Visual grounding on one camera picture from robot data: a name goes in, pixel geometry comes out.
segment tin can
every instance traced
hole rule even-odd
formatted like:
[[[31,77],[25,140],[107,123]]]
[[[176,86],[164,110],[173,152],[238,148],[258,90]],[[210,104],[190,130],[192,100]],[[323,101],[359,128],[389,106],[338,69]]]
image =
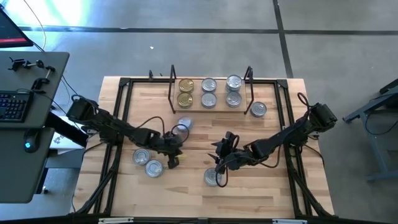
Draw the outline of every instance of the tin can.
[[[216,91],[216,88],[217,88],[217,82],[213,78],[205,78],[201,82],[201,89],[204,92],[214,92]]]
[[[226,79],[226,88],[229,91],[239,91],[242,86],[242,79],[237,75],[230,75]]]
[[[205,171],[205,183],[211,187],[217,186],[216,178],[218,183],[221,183],[223,176],[217,174],[214,168],[209,168]]]
[[[178,83],[182,93],[191,93],[193,91],[193,81],[189,78],[183,78]]]
[[[230,92],[226,95],[226,104],[230,108],[237,108],[242,102],[242,96],[238,92]]]
[[[190,119],[188,117],[182,117],[178,120],[178,124],[183,124],[188,128],[188,130],[191,130],[193,121],[192,121],[192,119]],[[184,127],[182,125],[178,125],[177,129],[181,132],[185,132],[185,131],[187,131],[186,127]]]
[[[212,93],[205,93],[201,96],[201,105],[206,109],[212,109],[216,106],[217,97]]]
[[[261,102],[253,103],[250,109],[250,113],[257,118],[264,116],[266,112],[267,112],[267,107],[264,103]]]
[[[181,108],[187,109],[192,106],[193,98],[189,93],[180,93],[177,97],[177,101]]]
[[[150,159],[150,152],[146,149],[137,149],[132,155],[132,160],[135,164],[143,166]]]
[[[163,171],[164,171],[163,165],[155,159],[149,161],[145,165],[145,173],[149,177],[160,177],[163,174]]]

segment computer mouse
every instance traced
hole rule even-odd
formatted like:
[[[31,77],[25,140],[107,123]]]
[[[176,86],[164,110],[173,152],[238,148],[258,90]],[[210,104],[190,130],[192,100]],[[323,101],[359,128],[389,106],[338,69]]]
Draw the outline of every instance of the computer mouse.
[[[24,136],[25,152],[33,153],[40,147],[41,129],[28,129]]]

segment gold can lid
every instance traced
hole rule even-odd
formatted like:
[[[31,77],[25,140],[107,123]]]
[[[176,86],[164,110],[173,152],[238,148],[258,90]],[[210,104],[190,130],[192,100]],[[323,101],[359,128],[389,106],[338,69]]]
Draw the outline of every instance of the gold can lid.
[[[189,78],[181,79],[178,83],[182,92],[191,92],[193,90],[193,81]]]
[[[177,97],[178,105],[182,108],[189,108],[192,106],[193,98],[189,93],[180,93]]]

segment black desk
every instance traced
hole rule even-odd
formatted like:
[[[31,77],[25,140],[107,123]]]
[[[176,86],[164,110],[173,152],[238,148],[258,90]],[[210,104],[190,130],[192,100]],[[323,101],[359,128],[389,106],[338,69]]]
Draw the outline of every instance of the black desk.
[[[63,71],[69,59],[66,52],[9,52],[0,51],[0,90],[30,90],[34,80],[44,78],[47,70],[32,67],[30,70],[20,68],[18,71],[8,70],[11,60],[26,59],[31,63],[42,60],[56,72],[49,76],[50,83],[44,85],[45,95],[53,99]],[[86,146],[87,135],[74,126],[70,126],[58,116],[49,112],[52,101],[42,95],[35,94],[29,113],[24,123],[0,123],[0,203],[28,203],[37,189],[41,189],[47,168],[45,163],[54,132],[71,139],[77,144]],[[29,128],[45,128],[42,130],[40,148],[35,153],[24,150],[24,133]]]

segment keyboard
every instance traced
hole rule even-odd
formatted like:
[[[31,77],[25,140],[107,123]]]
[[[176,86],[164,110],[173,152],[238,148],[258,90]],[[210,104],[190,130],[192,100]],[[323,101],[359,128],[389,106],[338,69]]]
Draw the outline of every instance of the keyboard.
[[[31,91],[0,90],[0,122],[23,123],[32,103],[33,94]]]

